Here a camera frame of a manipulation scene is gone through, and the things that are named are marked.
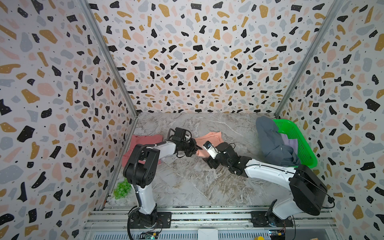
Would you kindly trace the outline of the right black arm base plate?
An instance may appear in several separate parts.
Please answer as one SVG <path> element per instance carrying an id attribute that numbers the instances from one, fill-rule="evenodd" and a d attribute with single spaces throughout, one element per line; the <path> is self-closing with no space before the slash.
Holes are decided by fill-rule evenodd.
<path id="1" fill-rule="evenodd" d="M 279 219 L 273 213 L 269 213 L 268 211 L 252 211 L 251 212 L 251 223 L 254 228 L 262 228 L 262 227 L 293 227 L 294 223 L 289 218 L 285 220 Z"/>

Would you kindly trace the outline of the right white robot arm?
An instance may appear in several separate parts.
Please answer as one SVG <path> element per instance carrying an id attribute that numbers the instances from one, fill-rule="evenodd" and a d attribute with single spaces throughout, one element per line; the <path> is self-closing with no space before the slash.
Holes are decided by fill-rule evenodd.
<path id="1" fill-rule="evenodd" d="M 207 141 L 203 148 L 210 155 L 205 162 L 212 169 L 223 166 L 236 176 L 268 181 L 290 191 L 284 198 L 273 200 L 267 211 L 252 212 L 254 227 L 290 227 L 293 223 L 290 218 L 295 214 L 320 215 L 328 190 L 308 166 L 281 167 L 263 163 L 239 156 L 228 143 L 214 147 Z"/>

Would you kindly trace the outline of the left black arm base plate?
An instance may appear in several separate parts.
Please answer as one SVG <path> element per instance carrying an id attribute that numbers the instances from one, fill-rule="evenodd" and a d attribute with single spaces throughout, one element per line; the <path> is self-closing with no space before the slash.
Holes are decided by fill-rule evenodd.
<path id="1" fill-rule="evenodd" d="M 130 229 L 153 229 L 163 228 L 169 229 L 172 223 L 171 212 L 157 212 L 154 211 L 150 215 L 145 215 L 140 212 L 135 212 L 131 216 L 129 222 Z"/>

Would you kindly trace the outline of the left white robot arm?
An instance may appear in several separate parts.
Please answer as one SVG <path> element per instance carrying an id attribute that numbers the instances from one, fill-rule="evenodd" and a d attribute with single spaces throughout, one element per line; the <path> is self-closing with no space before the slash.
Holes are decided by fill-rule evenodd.
<path id="1" fill-rule="evenodd" d="M 132 222 L 146 227 L 159 222 L 152 189 L 159 160 L 179 152 L 184 153 L 181 157 L 191 157 L 201 149 L 191 132 L 181 128 L 169 129 L 167 138 L 159 143 L 135 145 L 123 170 L 137 200 L 137 206 L 129 214 Z"/>

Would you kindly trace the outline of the peach graphic t-shirt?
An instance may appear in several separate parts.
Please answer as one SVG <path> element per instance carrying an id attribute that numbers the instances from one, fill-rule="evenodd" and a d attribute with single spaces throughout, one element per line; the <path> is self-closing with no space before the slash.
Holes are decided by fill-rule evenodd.
<path id="1" fill-rule="evenodd" d="M 196 152 L 196 155 L 201 158 L 208 158 L 210 156 L 210 154 L 203 148 L 204 143 L 209 141 L 214 147 L 216 147 L 224 142 L 224 140 L 222 139 L 221 132 L 209 132 L 208 134 L 202 137 L 196 138 L 195 141 L 197 145 L 202 148 L 201 150 L 197 150 Z"/>

